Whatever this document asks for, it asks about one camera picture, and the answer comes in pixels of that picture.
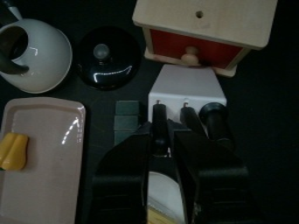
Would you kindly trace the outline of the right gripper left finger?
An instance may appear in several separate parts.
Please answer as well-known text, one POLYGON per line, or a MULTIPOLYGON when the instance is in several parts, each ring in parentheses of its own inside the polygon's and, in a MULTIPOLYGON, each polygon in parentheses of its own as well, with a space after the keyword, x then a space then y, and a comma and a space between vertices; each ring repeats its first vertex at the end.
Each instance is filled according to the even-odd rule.
POLYGON ((91 179, 90 224, 145 224, 150 124, 99 160, 91 179))

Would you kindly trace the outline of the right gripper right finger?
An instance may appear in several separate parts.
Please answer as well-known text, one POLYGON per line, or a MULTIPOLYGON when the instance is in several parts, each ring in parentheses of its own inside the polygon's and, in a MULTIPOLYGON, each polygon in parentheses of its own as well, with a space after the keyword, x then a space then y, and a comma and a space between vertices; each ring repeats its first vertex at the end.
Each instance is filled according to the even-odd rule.
POLYGON ((186 224, 265 224, 248 189, 248 169, 225 147, 194 134, 173 134, 186 224))

